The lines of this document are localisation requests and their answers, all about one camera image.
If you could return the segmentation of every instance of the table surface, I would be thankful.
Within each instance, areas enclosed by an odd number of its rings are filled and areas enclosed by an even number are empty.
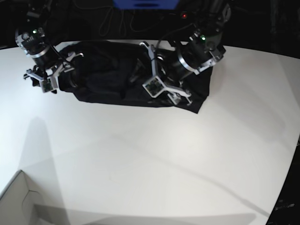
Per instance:
[[[55,224],[265,225],[300,133],[300,60],[226,49],[198,114],[43,94],[22,79],[33,61],[0,51],[0,190],[22,169]]]

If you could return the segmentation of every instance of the black cloth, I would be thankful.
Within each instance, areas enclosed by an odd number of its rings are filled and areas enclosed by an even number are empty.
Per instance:
[[[151,77],[151,61],[144,47],[108,41],[80,42],[61,53],[83,53],[73,60],[76,70],[59,76],[60,89],[72,92],[79,101],[145,107],[173,106],[166,94],[151,98],[142,84]],[[198,113],[209,95],[212,68],[185,78],[193,103],[183,100],[176,107]],[[69,85],[70,80],[77,87]]]

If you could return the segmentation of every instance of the metal bracket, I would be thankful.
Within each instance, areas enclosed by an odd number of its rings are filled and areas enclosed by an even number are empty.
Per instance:
[[[74,57],[82,56],[84,55],[82,53],[76,54],[75,52],[71,52],[69,56],[66,58],[67,61],[72,61]],[[56,78],[62,73],[62,72],[68,72],[71,70],[74,70],[75,68],[70,67],[67,63],[62,62],[58,66],[53,66],[50,68],[52,70],[52,74],[47,77],[47,79],[44,79],[43,77],[37,75],[34,73],[31,69],[28,69],[26,71],[26,74],[36,80],[39,81],[39,85],[43,91],[43,93],[54,91],[58,89],[58,84],[56,81]]]
[[[201,66],[198,68],[199,73],[208,69],[209,67],[213,67],[214,65],[216,65],[217,62],[219,62],[223,58],[223,55],[218,49],[215,49],[214,51],[210,51],[210,54],[212,58],[201,64]]]
[[[189,97],[191,97],[191,93],[189,91],[185,91],[179,87],[167,85],[158,76],[158,67],[157,67],[157,61],[155,59],[154,46],[149,45],[145,41],[141,42],[140,46],[144,46],[145,48],[147,48],[148,55],[151,59],[152,77],[142,85],[145,88],[145,90],[148,92],[148,94],[152,98],[157,98],[164,91],[167,91],[169,92],[167,95],[174,105],[178,105],[178,103],[181,101],[181,97],[185,97],[190,105],[192,101],[189,99]]]

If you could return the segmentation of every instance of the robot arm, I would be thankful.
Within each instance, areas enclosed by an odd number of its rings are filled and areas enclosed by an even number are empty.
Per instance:
[[[171,46],[175,47],[172,53],[166,54],[159,49],[161,40],[156,46],[146,42],[140,43],[151,63],[149,79],[142,86],[152,99],[164,95],[168,96],[173,105],[178,105],[183,100],[187,105],[192,104],[192,94],[185,87],[185,79],[190,75],[200,76],[201,72],[222,60],[225,49],[220,41],[224,24],[230,15],[227,1],[213,0],[210,1],[208,10],[198,13],[193,24],[179,29],[193,28],[192,32],[187,32],[189,41],[186,44],[174,38],[168,40]],[[72,63],[74,57],[83,57],[80,52],[69,52],[67,57],[58,53],[41,27],[17,34],[16,43],[36,63],[33,70],[26,71],[24,78],[31,77],[33,85],[40,86],[44,93],[56,93],[56,89],[59,88],[58,76],[62,72],[67,73],[75,69]]]

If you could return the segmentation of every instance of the black cable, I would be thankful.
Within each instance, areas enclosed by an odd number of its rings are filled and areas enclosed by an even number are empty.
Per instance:
[[[126,29],[126,23],[125,23],[125,11],[122,10],[121,11],[121,22],[120,22],[120,26],[119,26],[119,34],[121,37],[126,37],[127,35],[127,29]]]
[[[72,62],[69,62],[63,55],[61,55],[55,48],[54,46],[51,44],[51,42],[49,40],[47,40],[48,45],[52,48],[52,50],[55,52],[55,54],[58,55],[58,57],[63,60],[65,63],[67,63],[69,66],[75,68],[74,64]]]
[[[95,9],[101,9],[101,8],[107,8],[107,7],[113,7],[113,6],[98,6],[98,7],[79,7],[76,3],[76,0],[73,0],[74,5],[76,8],[81,9],[81,10],[95,10]]]
[[[249,15],[267,15],[268,14],[267,12],[250,11],[245,8],[238,7],[238,6],[233,6],[232,8],[237,11],[241,11],[243,13],[249,14]]]
[[[160,24],[160,23],[162,22],[162,20],[163,20],[163,19],[161,19],[161,20],[158,21],[156,24],[151,25],[151,26],[149,26],[149,27],[147,27],[147,28],[145,28],[145,29],[142,29],[142,30],[135,30],[135,29],[133,28],[133,25],[132,25],[132,24],[133,24],[134,18],[135,18],[135,10],[134,10],[134,13],[133,13],[133,15],[132,15],[132,17],[131,17],[129,26],[130,26],[130,29],[131,29],[133,32],[136,32],[136,33],[138,33],[138,32],[146,32],[146,31],[148,31],[148,30],[151,30],[151,29],[155,28],[158,24]]]
[[[196,0],[187,0],[186,2],[183,2],[183,3],[178,3],[178,5],[177,5],[177,7],[176,7],[176,10],[178,10],[178,11],[185,11],[185,7],[187,6],[187,5],[189,5],[189,4],[191,4],[191,3],[193,3],[194,1],[196,1]],[[202,1],[200,1],[200,5],[199,6],[197,6],[197,8],[203,8],[203,6],[204,6],[204,4],[205,4],[205,1],[204,0],[202,0]]]
[[[41,69],[41,71],[42,71],[42,73],[43,73],[43,78],[44,78],[44,80],[47,80],[47,78],[48,78],[48,74],[47,74],[47,72],[46,72],[46,69],[43,67],[43,68],[40,68]]]
[[[113,21],[113,14],[114,14],[113,6],[80,7],[77,5],[76,0],[73,0],[73,3],[80,10],[97,10],[97,9],[107,8],[108,10],[104,17],[104,20],[102,21],[102,23],[99,26],[98,34],[101,37],[105,37],[106,35],[108,35],[108,33],[111,29],[112,21]],[[106,25],[107,21],[108,21],[107,29],[104,30],[104,26]],[[123,10],[121,10],[121,22],[120,22],[120,26],[119,26],[119,35],[123,38],[127,35],[127,29],[126,29],[126,23],[125,23],[125,13]]]
[[[178,29],[176,29],[176,30],[172,30],[172,31],[170,31],[169,33],[163,35],[163,36],[160,38],[160,40],[157,42],[157,44],[156,44],[155,52],[157,52],[157,49],[159,48],[159,45],[160,45],[161,41],[162,41],[163,39],[165,39],[167,36],[169,36],[169,35],[171,35],[171,34],[173,34],[173,33],[176,33],[176,32],[178,32],[178,31],[180,31],[180,30],[184,30],[184,29],[186,29],[186,28],[188,28],[188,27],[190,27],[190,26],[192,26],[192,25],[194,25],[194,24],[193,24],[193,23],[190,23],[190,24],[187,25],[187,26],[178,28]]]
[[[114,13],[114,9],[113,9],[112,6],[104,6],[103,8],[108,8],[108,10],[107,10],[107,13],[104,17],[104,20],[102,21],[102,23],[99,26],[98,33],[99,33],[99,36],[101,36],[101,37],[105,37],[109,33],[109,31],[111,29],[111,24],[112,24],[112,20],[113,20],[113,13]],[[104,25],[106,24],[107,19],[108,19],[107,30],[104,31],[104,32],[101,32]]]

